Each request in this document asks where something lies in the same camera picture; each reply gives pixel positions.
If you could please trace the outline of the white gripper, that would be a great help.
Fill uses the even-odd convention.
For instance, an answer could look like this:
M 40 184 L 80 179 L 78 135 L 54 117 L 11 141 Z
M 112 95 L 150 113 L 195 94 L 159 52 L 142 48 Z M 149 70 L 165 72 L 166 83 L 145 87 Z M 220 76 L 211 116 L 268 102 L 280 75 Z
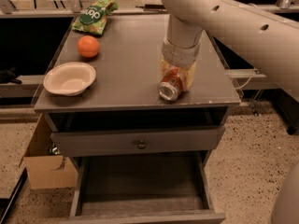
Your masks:
M 189 91 L 193 84 L 196 70 L 196 58 L 200 45 L 191 48 L 180 48 L 171 44 L 166 38 L 162 45 L 163 59 L 161 61 L 161 81 L 169 81 L 178 77 L 178 67 L 183 74 L 183 89 Z

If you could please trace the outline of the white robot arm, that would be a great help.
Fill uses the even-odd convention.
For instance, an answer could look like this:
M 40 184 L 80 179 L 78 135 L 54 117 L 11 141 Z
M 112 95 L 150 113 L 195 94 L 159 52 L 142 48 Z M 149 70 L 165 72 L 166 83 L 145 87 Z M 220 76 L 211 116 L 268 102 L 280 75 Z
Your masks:
M 277 15 L 233 0 L 162 0 L 172 19 L 169 42 L 182 52 L 194 44 L 191 28 L 202 27 L 261 70 L 292 96 L 299 93 L 298 27 Z M 236 108 L 228 132 L 206 172 L 224 224 L 299 224 L 299 135 L 283 132 L 270 104 L 258 118 Z

